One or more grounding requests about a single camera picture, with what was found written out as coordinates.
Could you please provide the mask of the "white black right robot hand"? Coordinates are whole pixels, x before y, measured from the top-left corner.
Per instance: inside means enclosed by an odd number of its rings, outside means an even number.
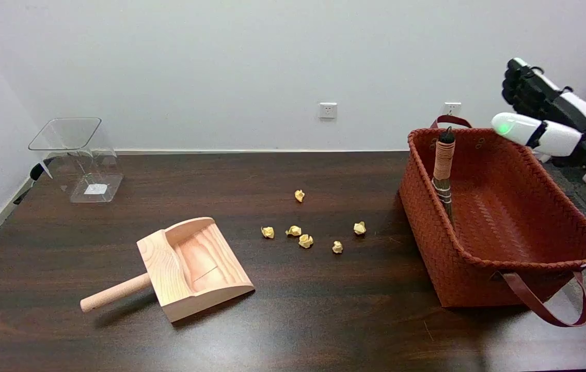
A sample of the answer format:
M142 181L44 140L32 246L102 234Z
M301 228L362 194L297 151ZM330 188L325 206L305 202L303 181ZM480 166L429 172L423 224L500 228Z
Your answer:
M519 57L508 61L501 87L513 112L493 117L497 134L554 158L558 167L586 169L586 102L571 87L560 88Z

